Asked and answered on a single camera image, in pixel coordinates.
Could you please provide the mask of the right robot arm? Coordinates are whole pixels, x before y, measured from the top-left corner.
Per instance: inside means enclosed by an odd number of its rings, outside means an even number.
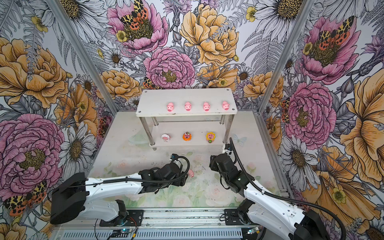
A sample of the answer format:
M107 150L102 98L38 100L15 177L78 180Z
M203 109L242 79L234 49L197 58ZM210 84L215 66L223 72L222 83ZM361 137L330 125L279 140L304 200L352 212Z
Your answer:
M321 217L284 200L268 196L268 190L253 177L238 170L228 154L211 156L210 169L218 172L227 186L245 200L237 208L242 223L258 224L284 240L329 240Z

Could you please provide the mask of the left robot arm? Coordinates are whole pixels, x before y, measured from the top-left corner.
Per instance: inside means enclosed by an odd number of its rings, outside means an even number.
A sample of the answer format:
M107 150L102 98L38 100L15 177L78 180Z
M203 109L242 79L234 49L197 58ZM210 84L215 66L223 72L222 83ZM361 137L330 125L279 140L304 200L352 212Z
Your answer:
M124 177L97 179L77 173L53 190L50 223L60 225L75 219L99 219L121 225L128 215L124 202L108 202L107 198L157 193L169 186L182 187L189 170L190 166L184 170L182 165L170 162L162 168Z

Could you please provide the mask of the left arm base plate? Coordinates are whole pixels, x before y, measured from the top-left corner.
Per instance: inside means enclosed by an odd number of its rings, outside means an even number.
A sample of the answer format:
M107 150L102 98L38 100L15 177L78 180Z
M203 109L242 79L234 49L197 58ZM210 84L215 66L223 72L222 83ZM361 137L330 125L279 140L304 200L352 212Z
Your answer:
M100 227L140 227L142 225L144 210L127 210L126 214L106 222L101 220Z

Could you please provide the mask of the pink bear yellow flower toy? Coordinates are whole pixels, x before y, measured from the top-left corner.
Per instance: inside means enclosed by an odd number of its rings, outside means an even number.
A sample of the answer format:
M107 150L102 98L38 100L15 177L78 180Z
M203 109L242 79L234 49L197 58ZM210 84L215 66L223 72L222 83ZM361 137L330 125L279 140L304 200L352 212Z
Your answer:
M206 134L206 140L209 144L213 143L215 141L216 135L213 132L208 132Z

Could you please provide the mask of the pink bear orange donut toy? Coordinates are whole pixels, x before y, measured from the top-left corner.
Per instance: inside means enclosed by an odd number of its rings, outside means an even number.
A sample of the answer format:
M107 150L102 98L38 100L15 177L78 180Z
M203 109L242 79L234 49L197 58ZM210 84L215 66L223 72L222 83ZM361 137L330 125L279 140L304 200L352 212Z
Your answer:
M191 135L191 133L189 133L189 132L185 132L185 133L183 133L183 140L184 141L190 141L192 139L192 135Z

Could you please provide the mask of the white hooded pink doll toy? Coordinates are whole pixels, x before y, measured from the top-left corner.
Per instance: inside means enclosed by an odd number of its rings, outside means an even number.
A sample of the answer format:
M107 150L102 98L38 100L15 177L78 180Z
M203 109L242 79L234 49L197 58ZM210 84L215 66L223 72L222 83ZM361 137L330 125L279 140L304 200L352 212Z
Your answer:
M164 141L164 142L169 142L171 140L171 137L168 135L168 134L162 134L161 135L161 139Z

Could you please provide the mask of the pink pig toy pair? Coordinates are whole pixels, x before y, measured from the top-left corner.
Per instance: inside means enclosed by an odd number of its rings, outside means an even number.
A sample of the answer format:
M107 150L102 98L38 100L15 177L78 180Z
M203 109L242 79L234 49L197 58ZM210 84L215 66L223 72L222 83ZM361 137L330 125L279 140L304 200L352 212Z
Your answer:
M172 112L174 110L174 104L173 103L168 103L167 104L167 111Z

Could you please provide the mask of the pink pig toy front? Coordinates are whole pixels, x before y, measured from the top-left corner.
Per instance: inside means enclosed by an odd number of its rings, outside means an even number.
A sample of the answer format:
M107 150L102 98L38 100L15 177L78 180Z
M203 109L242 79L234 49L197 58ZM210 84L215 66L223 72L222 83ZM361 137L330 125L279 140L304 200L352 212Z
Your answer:
M208 102L204 102L203 104L203 109L204 111L208 112L210 110L210 104Z

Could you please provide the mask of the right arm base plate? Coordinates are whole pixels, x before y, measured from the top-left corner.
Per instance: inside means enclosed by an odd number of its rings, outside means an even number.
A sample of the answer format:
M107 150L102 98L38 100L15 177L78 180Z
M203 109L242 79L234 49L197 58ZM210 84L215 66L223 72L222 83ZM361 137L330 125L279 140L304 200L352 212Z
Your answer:
M224 209L224 217L226 226L245 226L250 224L247 214L237 209Z

